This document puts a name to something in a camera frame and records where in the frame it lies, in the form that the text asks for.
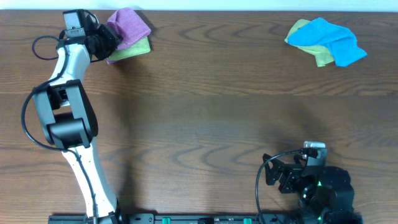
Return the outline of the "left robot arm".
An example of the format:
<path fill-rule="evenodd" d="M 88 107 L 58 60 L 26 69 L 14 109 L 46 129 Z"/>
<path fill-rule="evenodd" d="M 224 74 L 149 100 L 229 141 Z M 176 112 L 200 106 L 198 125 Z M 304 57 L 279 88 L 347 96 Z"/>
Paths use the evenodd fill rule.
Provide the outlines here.
<path fill-rule="evenodd" d="M 108 26 L 75 27 L 57 39 L 57 64 L 49 80 L 32 90 L 47 140 L 71 166 L 86 203 L 81 223 L 124 223 L 116 194 L 108 184 L 96 148 L 98 122 L 83 88 L 91 58 L 104 59 L 120 39 Z"/>

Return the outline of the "purple microfiber cloth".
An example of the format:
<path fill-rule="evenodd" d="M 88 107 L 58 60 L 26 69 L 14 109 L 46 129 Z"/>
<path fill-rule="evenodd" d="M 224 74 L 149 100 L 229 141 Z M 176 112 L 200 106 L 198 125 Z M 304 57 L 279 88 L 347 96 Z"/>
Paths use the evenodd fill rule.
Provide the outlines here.
<path fill-rule="evenodd" d="M 128 49 L 151 32 L 149 26 L 129 7 L 117 10 L 106 24 L 122 38 L 117 50 Z"/>

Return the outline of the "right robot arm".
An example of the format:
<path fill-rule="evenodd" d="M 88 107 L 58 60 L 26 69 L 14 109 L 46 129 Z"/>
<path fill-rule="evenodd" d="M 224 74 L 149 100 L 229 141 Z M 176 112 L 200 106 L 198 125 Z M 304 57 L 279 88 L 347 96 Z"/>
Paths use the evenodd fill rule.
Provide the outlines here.
<path fill-rule="evenodd" d="M 264 154 L 256 177 L 256 206 L 259 203 L 259 179 L 266 175 L 266 184 L 279 182 L 282 194 L 297 194 L 300 208 L 284 215 L 288 224 L 361 224 L 363 218 L 353 208 L 354 188 L 347 170 L 326 166 L 327 149 L 303 147 L 275 156 Z"/>

